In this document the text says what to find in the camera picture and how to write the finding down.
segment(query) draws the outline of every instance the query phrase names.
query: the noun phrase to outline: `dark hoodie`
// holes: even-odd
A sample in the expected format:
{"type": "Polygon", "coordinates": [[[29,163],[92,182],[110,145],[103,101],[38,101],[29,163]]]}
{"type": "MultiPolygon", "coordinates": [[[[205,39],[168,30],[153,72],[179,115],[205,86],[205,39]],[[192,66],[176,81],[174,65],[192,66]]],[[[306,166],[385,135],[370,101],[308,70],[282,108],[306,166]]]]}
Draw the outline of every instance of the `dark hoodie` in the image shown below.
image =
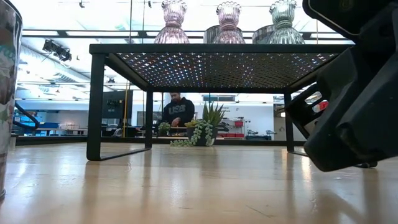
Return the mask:
{"type": "Polygon", "coordinates": [[[195,105],[183,97],[180,101],[171,101],[163,110],[163,120],[171,124],[175,118],[180,118],[178,126],[183,127],[190,122],[195,114],[195,105]]]}

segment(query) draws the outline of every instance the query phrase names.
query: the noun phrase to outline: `plant pot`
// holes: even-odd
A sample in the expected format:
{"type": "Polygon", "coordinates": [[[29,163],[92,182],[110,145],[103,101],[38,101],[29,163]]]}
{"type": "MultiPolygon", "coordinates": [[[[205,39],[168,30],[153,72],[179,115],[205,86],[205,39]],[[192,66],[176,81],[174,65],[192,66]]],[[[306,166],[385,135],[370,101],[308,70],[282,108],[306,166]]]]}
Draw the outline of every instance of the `plant pot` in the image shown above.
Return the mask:
{"type": "MultiPolygon", "coordinates": [[[[187,135],[189,140],[191,140],[194,130],[195,128],[187,128],[187,135]]],[[[218,128],[213,128],[213,134],[211,135],[211,143],[210,143],[211,146],[214,144],[214,141],[217,137],[217,133],[218,133],[218,128]]],[[[201,132],[200,139],[198,139],[198,142],[195,144],[195,146],[206,146],[206,131],[204,129],[201,132]]]]}
{"type": "Polygon", "coordinates": [[[167,137],[169,136],[168,131],[159,131],[157,133],[158,137],[167,137]]]}

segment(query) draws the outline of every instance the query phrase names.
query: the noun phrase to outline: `glass vase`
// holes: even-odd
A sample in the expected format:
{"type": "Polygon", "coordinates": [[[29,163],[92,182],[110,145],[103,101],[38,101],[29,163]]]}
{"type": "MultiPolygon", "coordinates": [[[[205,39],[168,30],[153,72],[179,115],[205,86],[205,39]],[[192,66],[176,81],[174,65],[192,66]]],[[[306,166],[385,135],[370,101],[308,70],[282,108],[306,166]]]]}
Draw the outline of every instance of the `glass vase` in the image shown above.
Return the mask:
{"type": "Polygon", "coordinates": [[[157,34],[155,44],[189,44],[189,39],[181,29],[187,5],[183,0],[164,0],[162,3],[166,26],[157,34]]]}
{"type": "Polygon", "coordinates": [[[21,15],[9,1],[0,0],[0,204],[6,193],[7,154],[12,148],[12,116],[21,37],[21,15]]]}
{"type": "Polygon", "coordinates": [[[242,7],[236,2],[224,2],[218,5],[217,15],[220,23],[220,33],[214,44],[244,44],[243,36],[239,33],[237,25],[242,7]]]}
{"type": "Polygon", "coordinates": [[[297,3],[293,0],[279,0],[269,9],[275,31],[269,44],[305,44],[301,34],[293,28],[294,10],[297,3]]]}

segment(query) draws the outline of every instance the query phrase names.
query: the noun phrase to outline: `pink glass vase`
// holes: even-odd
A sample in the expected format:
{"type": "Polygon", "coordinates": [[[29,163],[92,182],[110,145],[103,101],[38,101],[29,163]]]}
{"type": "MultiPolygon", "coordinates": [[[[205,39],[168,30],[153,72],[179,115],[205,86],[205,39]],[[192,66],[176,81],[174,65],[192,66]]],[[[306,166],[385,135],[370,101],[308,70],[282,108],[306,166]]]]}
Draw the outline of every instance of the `pink glass vase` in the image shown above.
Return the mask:
{"type": "Polygon", "coordinates": [[[214,40],[214,44],[244,44],[243,36],[237,25],[242,7],[236,2],[224,2],[218,5],[217,15],[221,32],[214,40]]]}
{"type": "Polygon", "coordinates": [[[187,5],[182,0],[165,0],[162,3],[166,26],[157,34],[155,44],[189,44],[181,29],[187,5]]]}

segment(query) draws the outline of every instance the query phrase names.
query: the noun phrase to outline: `red object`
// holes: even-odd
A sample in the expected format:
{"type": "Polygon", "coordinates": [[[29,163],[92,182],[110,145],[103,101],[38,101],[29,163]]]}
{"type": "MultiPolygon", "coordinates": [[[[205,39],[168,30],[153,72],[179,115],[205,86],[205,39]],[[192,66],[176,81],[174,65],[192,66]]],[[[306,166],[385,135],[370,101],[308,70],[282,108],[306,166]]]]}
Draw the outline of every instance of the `red object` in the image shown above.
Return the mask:
{"type": "Polygon", "coordinates": [[[241,126],[243,126],[243,121],[235,121],[235,126],[236,126],[236,127],[241,127],[241,126]]]}
{"type": "Polygon", "coordinates": [[[319,109],[324,110],[329,105],[329,102],[324,101],[319,103],[319,109]]]}

